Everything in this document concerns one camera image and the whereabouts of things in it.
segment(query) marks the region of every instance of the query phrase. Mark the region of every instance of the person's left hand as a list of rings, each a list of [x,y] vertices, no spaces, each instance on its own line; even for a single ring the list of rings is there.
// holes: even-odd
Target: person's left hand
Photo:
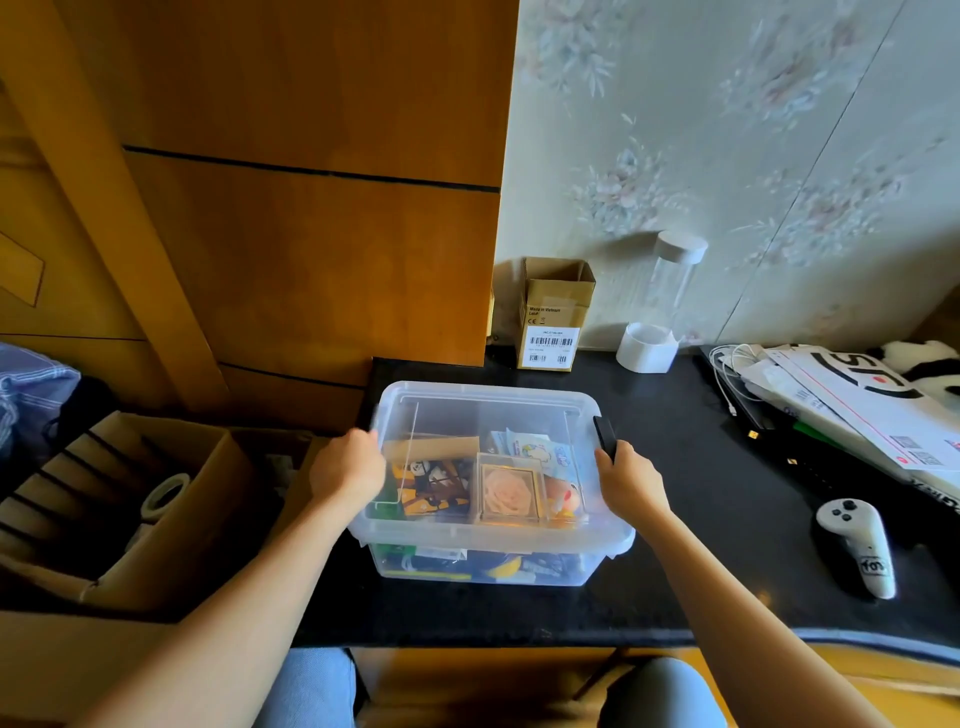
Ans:
[[[354,428],[317,453],[310,468],[310,488],[316,498],[341,501],[353,518],[380,492],[386,468],[376,430]]]

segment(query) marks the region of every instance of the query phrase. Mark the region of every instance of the black countertop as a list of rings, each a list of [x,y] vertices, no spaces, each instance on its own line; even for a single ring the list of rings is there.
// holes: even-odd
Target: black countertop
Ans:
[[[649,457],[674,511],[748,589],[809,642],[862,644],[960,665],[960,595],[924,546],[892,544],[898,595],[842,590],[811,538],[817,499],[748,447],[692,357],[635,375],[612,353],[578,352],[569,374],[517,371],[512,349],[486,366],[374,360],[358,424],[403,379],[586,392],[617,437]],[[679,646],[694,644],[650,547],[605,560],[581,588],[382,578],[345,533],[300,624],[297,645]]]

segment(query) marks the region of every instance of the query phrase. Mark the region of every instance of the panda plush toy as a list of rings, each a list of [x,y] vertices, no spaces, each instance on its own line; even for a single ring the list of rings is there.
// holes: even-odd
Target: panda plush toy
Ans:
[[[867,351],[914,387],[960,415],[960,354],[942,341],[891,341]]]

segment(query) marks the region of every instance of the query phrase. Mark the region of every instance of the clear plastic storage box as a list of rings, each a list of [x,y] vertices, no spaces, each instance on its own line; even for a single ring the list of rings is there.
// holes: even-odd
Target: clear plastic storage box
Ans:
[[[580,586],[634,530],[604,503],[580,392],[399,381],[383,490],[350,524],[384,576]]]

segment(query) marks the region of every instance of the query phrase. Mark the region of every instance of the hand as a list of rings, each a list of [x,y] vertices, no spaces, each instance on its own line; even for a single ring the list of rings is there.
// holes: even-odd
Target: hand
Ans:
[[[310,468],[310,488],[317,499],[343,502],[353,518],[380,492],[386,468],[376,430],[354,428],[317,453]]]
[[[671,513],[663,490],[663,478],[654,464],[635,452],[630,443],[616,441],[616,458],[613,462],[601,449],[597,449],[594,455],[600,472],[603,500],[641,536],[645,529]]]

